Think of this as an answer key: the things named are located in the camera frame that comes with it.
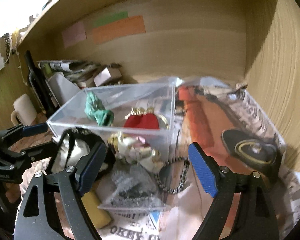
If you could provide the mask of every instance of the yellow object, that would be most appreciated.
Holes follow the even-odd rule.
[[[19,39],[20,39],[20,30],[16,28],[11,34],[11,46],[13,48],[17,47]]]
[[[111,222],[109,213],[103,209],[98,209],[101,202],[94,193],[94,188],[84,194],[81,200],[95,229],[103,228]]]

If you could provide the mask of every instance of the white mug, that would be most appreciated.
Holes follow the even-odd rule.
[[[18,119],[23,125],[31,125],[37,117],[37,112],[27,94],[23,94],[13,103],[14,111],[11,113],[11,122],[18,125]]]

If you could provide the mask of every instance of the blue gripper pad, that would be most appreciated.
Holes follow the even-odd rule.
[[[189,145],[189,159],[204,191],[215,197],[218,194],[217,186],[220,180],[216,161],[207,156],[196,142]]]

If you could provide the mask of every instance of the clear plastic box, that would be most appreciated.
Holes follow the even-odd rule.
[[[87,93],[90,91],[101,99],[107,110],[114,112],[113,126],[98,126],[95,121],[87,118],[84,109]],[[174,124],[174,99],[175,87],[162,83],[86,88],[56,111],[47,120],[47,124],[55,136],[60,136],[65,129],[71,127],[89,129],[101,136],[104,141],[119,131],[128,136],[139,135],[161,153],[162,160],[167,160]],[[154,107],[154,113],[162,114],[167,119],[169,127],[161,126],[160,130],[123,128],[125,116],[131,112],[132,107],[144,109]]]

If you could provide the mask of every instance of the metal bolt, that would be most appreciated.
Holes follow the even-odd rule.
[[[41,171],[37,171],[37,172],[34,174],[34,176],[35,176],[36,178],[40,177],[41,175],[42,175],[42,172],[41,172]]]
[[[257,172],[257,171],[254,171],[254,172],[252,173],[252,175],[253,175],[253,177],[255,177],[255,178],[260,178],[260,173]]]
[[[74,171],[74,166],[69,166],[69,167],[67,167],[66,168],[66,172],[72,172],[72,171]]]
[[[258,154],[262,150],[262,146],[260,143],[255,143],[251,146],[251,150],[255,153]]]
[[[221,172],[223,172],[223,173],[229,172],[229,168],[228,168],[227,166],[221,166],[221,167],[220,167],[220,170],[221,170]]]

